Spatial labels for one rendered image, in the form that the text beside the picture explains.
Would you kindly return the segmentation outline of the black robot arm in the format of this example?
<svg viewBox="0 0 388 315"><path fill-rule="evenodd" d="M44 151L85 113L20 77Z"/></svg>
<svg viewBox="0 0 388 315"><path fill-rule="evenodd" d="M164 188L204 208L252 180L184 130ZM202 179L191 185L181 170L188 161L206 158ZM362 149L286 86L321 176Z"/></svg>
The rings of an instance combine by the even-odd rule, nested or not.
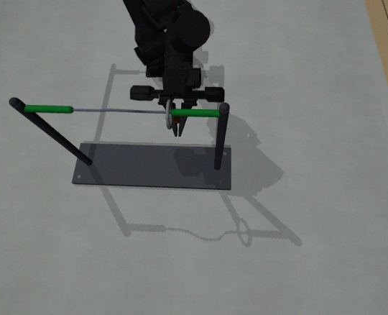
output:
<svg viewBox="0 0 388 315"><path fill-rule="evenodd" d="M169 62L165 72L165 57L193 58L193 51L209 38L208 18L186 0L123 1L135 26L138 47L134 50L147 65L146 77L162 78L165 95L186 96L191 89L200 88L200 68L193 68L192 63L176 68L175 62Z"/></svg>

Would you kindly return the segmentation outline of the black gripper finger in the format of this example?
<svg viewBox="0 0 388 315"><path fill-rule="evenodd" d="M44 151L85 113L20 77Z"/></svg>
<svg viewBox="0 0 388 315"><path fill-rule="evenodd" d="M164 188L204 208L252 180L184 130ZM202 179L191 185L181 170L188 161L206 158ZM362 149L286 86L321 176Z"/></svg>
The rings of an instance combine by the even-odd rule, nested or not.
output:
<svg viewBox="0 0 388 315"><path fill-rule="evenodd" d="M192 109L193 106L197 106L197 105L198 105L197 103L181 103L181 109ZM187 118L188 117L180 117L179 137L181 137Z"/></svg>
<svg viewBox="0 0 388 315"><path fill-rule="evenodd" d="M163 105L165 110L166 110L167 102L158 102L158 105ZM175 103L172 103L172 106L174 109L176 109ZM172 123L172 130L173 130L174 135L176 137L177 136L177 123L175 123L175 122Z"/></svg>

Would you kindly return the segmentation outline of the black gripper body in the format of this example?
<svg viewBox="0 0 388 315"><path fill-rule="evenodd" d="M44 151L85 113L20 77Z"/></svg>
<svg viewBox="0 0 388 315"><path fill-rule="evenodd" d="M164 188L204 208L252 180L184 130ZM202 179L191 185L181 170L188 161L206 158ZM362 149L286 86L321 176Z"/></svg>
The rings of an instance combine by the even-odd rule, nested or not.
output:
<svg viewBox="0 0 388 315"><path fill-rule="evenodd" d="M176 68L185 68L186 63L193 63L193 59L188 56L171 55L165 57L165 72L169 62L175 62ZM224 102L225 91L222 87L205 87L204 91L193 91L186 96L180 94L165 95L163 90L155 90L151 86L132 86L130 99L135 101L152 101L159 99L159 102L167 102L169 99L183 99L184 103L197 103L198 99L206 99L207 102Z"/></svg>

